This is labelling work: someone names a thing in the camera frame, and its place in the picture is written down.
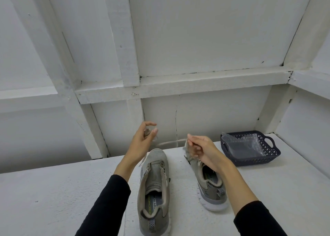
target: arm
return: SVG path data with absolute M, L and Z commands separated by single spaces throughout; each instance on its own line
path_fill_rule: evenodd
M 188 151 L 222 177 L 241 235 L 286 235 L 281 226 L 258 201 L 236 166 L 206 136 L 188 134 Z
M 107 185 L 97 198 L 92 209 L 76 233 L 81 235 L 117 235 L 126 210 L 131 190 L 128 180 L 134 167 L 146 155 L 158 129 L 144 137 L 146 126 L 155 126 L 153 122 L 143 122 L 134 135 L 130 147 L 118 164 Z

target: shoe insole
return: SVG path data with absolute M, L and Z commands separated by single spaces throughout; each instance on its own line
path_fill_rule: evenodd
M 218 183 L 218 177 L 215 171 L 213 171 L 208 166 L 204 166 L 203 169 L 203 177 L 205 180 L 211 180 L 213 183 Z
M 145 209 L 151 215 L 157 206 L 163 204 L 162 193 L 151 191 L 146 195 Z

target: shoelace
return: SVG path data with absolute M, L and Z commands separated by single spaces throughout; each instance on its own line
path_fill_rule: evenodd
M 149 134 L 151 133 L 150 129 L 147 128 L 144 132 L 144 137 L 147 137 Z M 158 139 L 157 135 L 155 137 L 155 139 L 153 140 L 153 142 L 155 142 Z M 163 146 L 166 144 L 170 144 L 170 143 L 175 143 L 175 142 L 180 142 L 180 141 L 186 141 L 187 139 L 179 139 L 179 140 L 175 140 L 175 141 L 168 141 L 168 142 L 162 142 L 162 143 L 158 143 L 156 144 L 156 146 Z M 146 160 L 147 154 L 143 157 L 142 162 L 139 164 L 139 167 L 142 166 L 143 162 Z

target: sneaker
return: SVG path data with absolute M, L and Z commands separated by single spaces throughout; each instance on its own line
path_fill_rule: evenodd
M 167 236 L 170 233 L 168 175 L 166 154 L 163 150 L 153 149 L 142 165 L 138 194 L 140 231 L 144 236 Z
M 220 175 L 199 159 L 190 156 L 187 141 L 184 150 L 184 157 L 191 165 L 198 181 L 197 195 L 202 206 L 213 212 L 226 209 L 228 207 L 226 188 Z

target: left hand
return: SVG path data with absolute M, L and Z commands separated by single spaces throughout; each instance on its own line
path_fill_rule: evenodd
M 149 151 L 150 144 L 155 138 L 158 132 L 158 128 L 154 128 L 151 133 L 144 137 L 144 131 L 146 126 L 156 126 L 155 122 L 143 121 L 138 131 L 133 136 L 132 142 L 128 148 L 125 158 L 136 165 L 143 159 L 146 153 Z

